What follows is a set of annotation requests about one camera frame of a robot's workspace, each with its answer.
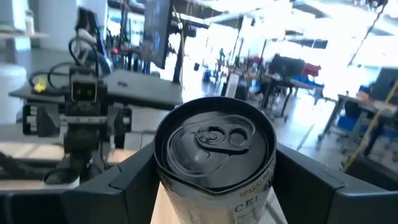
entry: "black stand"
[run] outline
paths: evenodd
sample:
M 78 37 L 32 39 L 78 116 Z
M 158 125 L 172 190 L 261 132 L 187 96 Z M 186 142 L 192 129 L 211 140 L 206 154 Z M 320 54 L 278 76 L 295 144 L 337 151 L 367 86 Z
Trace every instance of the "black stand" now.
M 262 94 L 264 95 L 264 98 L 263 98 L 263 101 L 261 104 L 261 108 L 264 110 L 267 109 L 269 98 L 271 97 L 272 92 L 274 92 L 275 88 L 278 86 L 289 88 L 289 93 L 287 94 L 287 96 L 285 98 L 285 101 L 284 101 L 284 104 L 282 107 L 282 111 L 280 112 L 279 115 L 273 116 L 273 118 L 274 119 L 282 118 L 286 122 L 287 119 L 289 118 L 289 116 L 285 115 L 285 110 L 286 110 L 287 103 L 289 102 L 290 96 L 292 95 L 292 92 L 293 92 L 293 84 L 291 84 L 289 81 L 275 80 L 275 79 L 271 78 L 271 81 L 269 82 L 268 87 L 267 88 L 262 87 Z
M 175 62 L 175 68 L 174 68 L 174 76 L 173 76 L 173 82 L 174 83 L 180 83 L 180 75 L 181 75 L 181 68 L 182 68 L 182 60 L 184 55 L 183 54 L 183 49 L 185 47 L 185 41 L 188 37 L 187 31 L 188 31 L 188 25 L 184 24 L 183 27 L 184 29 L 184 36 L 181 37 L 184 39 L 184 41 L 180 41 L 180 47 L 178 48 L 178 54 L 177 54 L 177 61 Z
M 108 154 L 111 152 L 109 143 L 103 142 L 102 151 L 95 151 L 90 155 L 90 165 L 81 173 L 80 179 L 82 182 L 90 180 L 94 176 L 101 174 L 107 167 L 101 160 L 108 159 Z M 62 160 L 48 160 L 48 159 L 13 159 L 1 158 L 1 166 L 4 168 L 0 171 L 1 180 L 43 180 L 45 175 L 54 169 L 69 168 L 71 166 L 78 166 L 81 158 L 73 156 L 65 156 Z

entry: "pull tab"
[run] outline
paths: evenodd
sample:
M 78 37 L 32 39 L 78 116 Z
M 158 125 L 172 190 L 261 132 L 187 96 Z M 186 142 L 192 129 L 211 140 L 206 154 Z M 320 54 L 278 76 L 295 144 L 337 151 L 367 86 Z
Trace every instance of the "pull tab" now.
M 197 131 L 195 141 L 210 152 L 244 154 L 252 143 L 252 134 L 238 124 L 208 124 Z

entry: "person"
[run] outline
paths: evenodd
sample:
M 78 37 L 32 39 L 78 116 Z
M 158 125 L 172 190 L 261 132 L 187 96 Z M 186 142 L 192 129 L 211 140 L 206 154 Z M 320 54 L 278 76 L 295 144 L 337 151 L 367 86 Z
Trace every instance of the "person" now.
M 90 28 L 91 27 L 90 23 L 88 22 L 86 9 L 79 7 L 78 18 L 75 26 L 76 36 L 96 47 L 97 39 L 90 33 Z M 102 71 L 102 76 L 107 76 L 111 73 L 111 68 L 106 61 L 105 56 L 98 53 L 96 50 L 94 51 L 89 44 L 83 41 L 77 41 L 77 50 L 78 60 L 95 62 L 98 57 L 98 64 Z
M 218 58 L 218 60 L 224 61 L 224 58 L 225 58 L 224 48 L 220 48 L 220 57 Z

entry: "yellow cable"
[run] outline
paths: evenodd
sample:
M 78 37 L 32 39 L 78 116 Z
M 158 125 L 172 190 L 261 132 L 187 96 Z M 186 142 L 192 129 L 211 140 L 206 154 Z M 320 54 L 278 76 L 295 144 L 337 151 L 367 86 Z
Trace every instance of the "yellow cable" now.
M 391 91 L 387 95 L 387 98 L 386 98 L 386 100 L 383 103 L 383 107 L 376 113 L 376 115 L 374 115 L 371 123 L 369 124 L 368 129 L 365 132 L 364 137 L 362 138 L 361 143 L 358 146 L 358 148 L 351 155 L 351 157 L 347 160 L 347 163 L 345 164 L 345 166 L 343 168 L 343 172 L 346 172 L 348 170 L 348 168 L 353 164 L 353 162 L 358 158 L 358 156 L 362 154 L 363 150 L 365 149 L 365 147 L 366 147 L 366 145 L 368 143 L 370 132 L 372 131 L 373 127 L 377 124 L 377 122 L 379 120 L 379 117 L 380 117 L 380 114 L 382 113 L 384 108 L 389 104 L 389 102 L 390 102 L 392 96 L 394 96 L 394 93 L 396 92 L 397 88 L 398 88 L 398 80 L 395 82 L 394 86 L 391 88 Z

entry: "can rim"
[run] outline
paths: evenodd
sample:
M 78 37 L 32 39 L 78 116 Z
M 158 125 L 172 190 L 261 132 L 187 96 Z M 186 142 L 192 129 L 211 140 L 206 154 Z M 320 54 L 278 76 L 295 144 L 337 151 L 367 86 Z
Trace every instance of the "can rim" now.
M 275 154 L 276 154 L 276 134 L 275 134 L 275 129 L 272 126 L 271 121 L 269 120 L 269 118 L 262 113 L 261 111 L 259 111 L 257 108 L 247 104 L 246 102 L 242 101 L 242 100 L 237 100 L 234 98 L 228 98 L 228 97 L 223 97 L 223 96 L 211 96 L 211 97 L 206 97 L 206 109 L 203 108 L 199 108 L 198 110 L 193 110 L 197 109 L 198 103 L 202 103 L 204 98 L 199 98 L 196 100 L 192 100 L 189 101 L 181 106 L 179 106 L 178 108 L 175 108 L 174 110 L 172 110 L 166 117 L 163 118 L 163 120 L 160 122 L 160 124 L 157 127 L 156 130 L 156 134 L 154 136 L 154 145 L 153 145 L 153 150 L 154 150 L 154 157 L 157 163 L 157 167 L 158 169 L 160 169 L 160 171 L 164 174 L 167 175 L 167 177 L 170 177 L 172 180 L 175 180 L 177 182 L 181 182 L 183 184 L 187 184 L 193 188 L 196 189 L 200 189 L 203 192 L 207 192 L 210 194 L 217 194 L 217 195 L 223 195 L 223 194 L 228 194 L 229 192 L 235 191 L 236 189 L 241 188 L 242 186 L 244 186 L 246 184 L 246 182 L 250 181 L 250 180 L 254 180 L 256 178 L 258 178 L 260 175 L 262 175 L 271 165 L 272 161 L 275 159 Z M 268 157 L 266 158 L 266 164 L 265 166 L 258 172 L 257 175 L 249 178 L 248 180 L 246 180 L 243 183 L 240 183 L 238 185 L 235 185 L 234 187 L 231 187 L 230 189 L 224 190 L 224 191 L 220 191 L 220 192 L 215 192 L 212 191 L 211 189 L 206 189 L 204 187 L 195 185 L 194 183 L 191 183 L 190 181 L 187 180 L 182 180 L 180 179 L 176 174 L 174 174 L 173 172 L 169 171 L 168 169 L 166 169 L 165 167 L 165 162 L 162 161 L 162 154 L 159 155 L 159 153 L 157 153 L 157 148 L 158 147 L 162 147 L 164 144 L 164 136 L 168 136 L 170 135 L 173 131 L 166 131 L 166 130 L 175 130 L 175 128 L 177 128 L 179 126 L 179 124 L 177 125 L 172 125 L 175 124 L 175 121 L 179 118 L 181 118 L 182 116 L 187 117 L 190 116 L 191 114 L 200 114 L 200 113 L 206 113 L 211 111 L 211 106 L 213 105 L 217 105 L 217 107 L 222 108 L 223 106 L 228 106 L 231 110 L 234 110 L 234 108 L 236 110 L 240 110 L 240 111 L 245 111 L 246 114 L 248 114 L 248 111 L 250 111 L 249 114 L 251 118 L 253 119 L 258 119 L 258 116 L 263 116 L 263 124 L 267 125 L 269 128 L 268 131 L 272 130 L 272 133 L 268 132 L 268 135 L 271 135 L 271 140 L 273 140 L 273 142 L 270 142 L 268 145 Z

